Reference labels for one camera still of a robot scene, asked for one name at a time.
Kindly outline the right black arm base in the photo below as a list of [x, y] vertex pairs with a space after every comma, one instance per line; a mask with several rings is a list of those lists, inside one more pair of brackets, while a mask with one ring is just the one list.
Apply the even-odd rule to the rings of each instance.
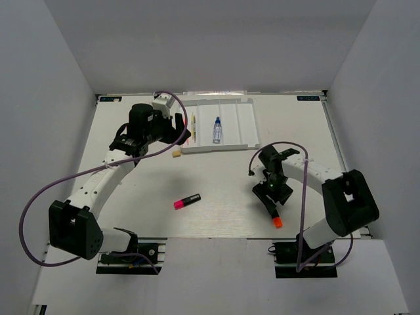
[[315, 256], [300, 272], [296, 271], [297, 241], [275, 242], [268, 248], [274, 256], [276, 279], [317, 279], [336, 278], [335, 256], [332, 248]]

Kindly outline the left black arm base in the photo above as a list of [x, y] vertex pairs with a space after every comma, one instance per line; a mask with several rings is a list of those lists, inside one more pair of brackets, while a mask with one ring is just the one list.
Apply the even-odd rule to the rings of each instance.
[[101, 254], [96, 274], [108, 275], [158, 275], [165, 260], [167, 239], [140, 238], [134, 247], [134, 255], [117, 257]]

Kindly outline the small blue-capped bottle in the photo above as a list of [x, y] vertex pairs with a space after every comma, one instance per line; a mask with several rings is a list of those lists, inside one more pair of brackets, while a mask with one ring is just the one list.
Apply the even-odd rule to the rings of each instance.
[[215, 124], [213, 126], [213, 143], [220, 144], [221, 143], [221, 119], [217, 117], [215, 120]]

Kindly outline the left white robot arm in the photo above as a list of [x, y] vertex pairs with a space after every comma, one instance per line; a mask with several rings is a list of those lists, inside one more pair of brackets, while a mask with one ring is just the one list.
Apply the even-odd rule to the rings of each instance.
[[125, 262], [138, 256], [137, 235], [122, 228], [101, 228], [98, 218], [109, 197], [135, 169], [155, 142], [182, 144], [190, 136], [186, 113], [164, 115], [149, 104], [135, 104], [129, 120], [116, 132], [103, 168], [93, 171], [85, 184], [66, 201], [49, 207], [49, 236], [53, 247], [82, 259], [116, 253]]

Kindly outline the yellow pen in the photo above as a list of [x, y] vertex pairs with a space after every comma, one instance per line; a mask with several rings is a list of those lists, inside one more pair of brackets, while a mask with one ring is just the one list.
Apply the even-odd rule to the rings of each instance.
[[196, 142], [196, 117], [194, 113], [191, 115], [191, 137], [194, 143]]

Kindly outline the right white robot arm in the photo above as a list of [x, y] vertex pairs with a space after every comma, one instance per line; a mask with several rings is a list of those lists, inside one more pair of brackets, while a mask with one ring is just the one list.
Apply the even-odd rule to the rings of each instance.
[[252, 191], [263, 203], [276, 228], [282, 227], [278, 206], [284, 205], [293, 189], [289, 179], [299, 181], [323, 198], [325, 217], [300, 231], [297, 256], [306, 262], [320, 254], [320, 247], [350, 235], [379, 218], [379, 208], [363, 174], [358, 170], [342, 173], [309, 160], [290, 148], [279, 152], [272, 145], [260, 149], [255, 157], [260, 169], [249, 168], [250, 176], [259, 176]]

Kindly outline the orange highlighter black cap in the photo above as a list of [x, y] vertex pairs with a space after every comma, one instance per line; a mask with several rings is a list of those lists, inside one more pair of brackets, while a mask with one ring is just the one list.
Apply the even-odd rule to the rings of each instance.
[[271, 217], [272, 217], [272, 223], [277, 229], [279, 229], [283, 226], [283, 222], [282, 222], [282, 220], [281, 220], [277, 211], [273, 212], [271, 214]]

